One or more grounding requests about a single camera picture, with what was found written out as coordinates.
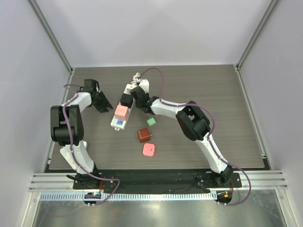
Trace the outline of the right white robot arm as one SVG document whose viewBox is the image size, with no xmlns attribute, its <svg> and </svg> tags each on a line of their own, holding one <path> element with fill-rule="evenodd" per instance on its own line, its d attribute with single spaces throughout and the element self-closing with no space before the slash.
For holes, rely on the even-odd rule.
<svg viewBox="0 0 303 227">
<path fill-rule="evenodd" d="M 233 173 L 232 166 L 221 154 L 216 145 L 210 127 L 210 120 L 195 102 L 178 104 L 163 101 L 157 96 L 149 97 L 149 94 L 140 86 L 130 91 L 135 100 L 136 108 L 146 114 L 162 115 L 178 121 L 183 134 L 195 142 L 202 150 L 209 163 L 214 183 L 219 187 L 225 187 Z"/>
</svg>

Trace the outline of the white power strip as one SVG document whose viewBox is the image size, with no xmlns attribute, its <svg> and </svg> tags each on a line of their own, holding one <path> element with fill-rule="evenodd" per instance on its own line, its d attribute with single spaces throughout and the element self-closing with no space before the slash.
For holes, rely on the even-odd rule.
<svg viewBox="0 0 303 227">
<path fill-rule="evenodd" d="M 114 130 L 124 130 L 129 119 L 132 108 L 134 107 L 134 99 L 132 98 L 130 91 L 137 87 L 134 82 L 127 84 L 120 101 L 115 109 L 113 119 L 110 123 L 110 126 Z"/>
</svg>

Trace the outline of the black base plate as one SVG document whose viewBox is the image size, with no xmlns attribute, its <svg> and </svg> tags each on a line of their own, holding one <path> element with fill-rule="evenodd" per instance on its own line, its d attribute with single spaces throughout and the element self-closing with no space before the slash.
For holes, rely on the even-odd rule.
<svg viewBox="0 0 303 227">
<path fill-rule="evenodd" d="M 103 189 L 105 193 L 111 193 L 118 187 L 116 194 L 193 194 L 208 193 L 214 188 L 242 187 L 238 173 L 232 173 L 226 183 L 219 183 L 219 178 L 210 169 L 100 170 L 99 177 L 108 181 L 88 175 L 66 176 L 74 181 L 73 189 Z"/>
</svg>

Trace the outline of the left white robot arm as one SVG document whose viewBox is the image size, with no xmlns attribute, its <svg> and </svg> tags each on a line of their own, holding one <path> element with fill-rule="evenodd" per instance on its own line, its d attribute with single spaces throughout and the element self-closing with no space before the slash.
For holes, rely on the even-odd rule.
<svg viewBox="0 0 303 227">
<path fill-rule="evenodd" d="M 84 177 L 84 183 L 90 189 L 100 185 L 100 177 L 94 171 L 97 169 L 87 152 L 87 142 L 84 139 L 84 126 L 81 113 L 85 108 L 93 106 L 100 113 L 108 112 L 112 105 L 102 91 L 77 92 L 62 105 L 50 109 L 51 138 L 62 148 L 61 155 L 68 164 Z"/>
</svg>

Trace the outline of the pink cube socket adapter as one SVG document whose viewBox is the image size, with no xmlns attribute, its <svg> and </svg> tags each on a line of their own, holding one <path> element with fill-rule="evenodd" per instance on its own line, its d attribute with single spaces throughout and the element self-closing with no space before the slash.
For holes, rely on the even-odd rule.
<svg viewBox="0 0 303 227">
<path fill-rule="evenodd" d="M 118 120 L 126 121 L 129 115 L 129 108 L 126 106 L 118 105 L 115 110 L 115 118 Z"/>
</svg>

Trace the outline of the aluminium frame rail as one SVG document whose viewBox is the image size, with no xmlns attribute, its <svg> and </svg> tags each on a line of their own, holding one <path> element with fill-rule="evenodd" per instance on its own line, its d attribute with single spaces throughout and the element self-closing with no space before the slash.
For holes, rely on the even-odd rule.
<svg viewBox="0 0 303 227">
<path fill-rule="evenodd" d="M 73 190 L 73 180 L 66 173 L 34 174 L 29 186 L 29 192 L 64 192 Z M 288 188 L 283 173 L 274 171 L 248 171 L 253 190 L 285 190 Z"/>
</svg>

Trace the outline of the black cube plug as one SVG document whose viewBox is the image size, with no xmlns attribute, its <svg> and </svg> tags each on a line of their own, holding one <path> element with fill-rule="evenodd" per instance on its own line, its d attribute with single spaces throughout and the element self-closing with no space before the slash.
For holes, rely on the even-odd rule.
<svg viewBox="0 0 303 227">
<path fill-rule="evenodd" d="M 133 97 L 130 94 L 123 93 L 120 99 L 120 105 L 131 108 L 133 105 Z"/>
</svg>

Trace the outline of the green cube plug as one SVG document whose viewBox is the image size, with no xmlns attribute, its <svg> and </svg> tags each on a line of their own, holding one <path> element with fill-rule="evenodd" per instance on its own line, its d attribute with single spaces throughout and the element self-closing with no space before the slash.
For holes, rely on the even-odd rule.
<svg viewBox="0 0 303 227">
<path fill-rule="evenodd" d="M 152 127 L 156 124 L 156 120 L 154 119 L 154 117 L 148 117 L 146 122 L 149 125 L 149 127 Z"/>
</svg>

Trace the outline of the dark red cube plug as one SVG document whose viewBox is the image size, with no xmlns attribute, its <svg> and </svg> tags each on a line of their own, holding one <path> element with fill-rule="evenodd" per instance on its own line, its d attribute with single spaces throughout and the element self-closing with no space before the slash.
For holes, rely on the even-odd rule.
<svg viewBox="0 0 303 227">
<path fill-rule="evenodd" d="M 150 141 L 152 136 L 148 128 L 139 129 L 137 131 L 137 135 L 140 143 L 145 143 Z"/>
</svg>

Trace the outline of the pink plug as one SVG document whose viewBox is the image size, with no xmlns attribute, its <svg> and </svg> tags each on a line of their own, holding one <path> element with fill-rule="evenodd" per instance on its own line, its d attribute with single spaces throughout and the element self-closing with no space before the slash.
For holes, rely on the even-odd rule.
<svg viewBox="0 0 303 227">
<path fill-rule="evenodd" d="M 152 143 L 145 143 L 142 154 L 147 157 L 152 157 L 156 153 L 156 146 Z"/>
</svg>

